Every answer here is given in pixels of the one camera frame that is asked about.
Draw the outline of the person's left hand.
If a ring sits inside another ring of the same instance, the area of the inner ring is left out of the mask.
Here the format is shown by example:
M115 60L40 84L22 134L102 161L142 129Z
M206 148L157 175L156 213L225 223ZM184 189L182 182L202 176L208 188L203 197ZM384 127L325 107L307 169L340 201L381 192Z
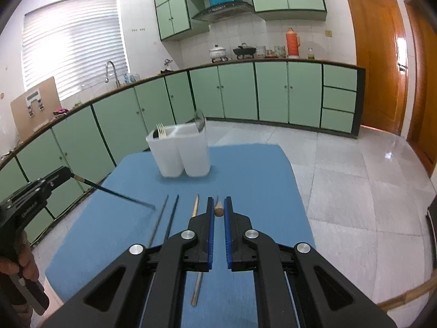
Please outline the person's left hand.
M17 254L17 258L11 261L8 258L1 257L1 273L11 276L22 272L25 279L34 282L38 281L39 269L36 265L25 231L16 239L13 248Z

